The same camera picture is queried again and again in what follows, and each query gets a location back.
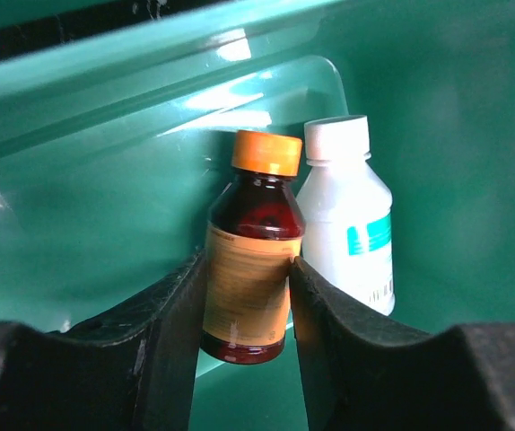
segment teal stripe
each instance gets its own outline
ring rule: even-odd
[[[391,214],[367,224],[364,227],[351,226],[347,229],[349,255],[375,251],[391,242]]]

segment orange bottle cap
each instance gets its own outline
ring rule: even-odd
[[[298,137],[239,130],[231,166],[246,171],[295,177],[300,167],[300,157],[301,139]]]

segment amber glass bottle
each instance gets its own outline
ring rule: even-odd
[[[208,296],[202,349],[234,364],[261,364],[284,349],[290,309],[287,271],[305,222],[289,182],[301,140],[241,130],[236,177],[210,207]]]

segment white bottle cap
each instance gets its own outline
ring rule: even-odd
[[[305,154],[309,160],[366,160],[371,157],[369,151],[369,127],[364,115],[305,123]]]

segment bottle neck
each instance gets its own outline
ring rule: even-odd
[[[239,168],[233,168],[233,170],[236,172],[236,181],[254,186],[283,187],[294,180],[294,177],[284,177],[282,175],[245,171]]]
[[[367,167],[366,161],[371,156],[366,154],[366,156],[361,157],[347,157],[344,159],[338,160],[311,160],[308,159],[307,163],[309,166],[314,168],[329,168],[335,171],[363,171]]]

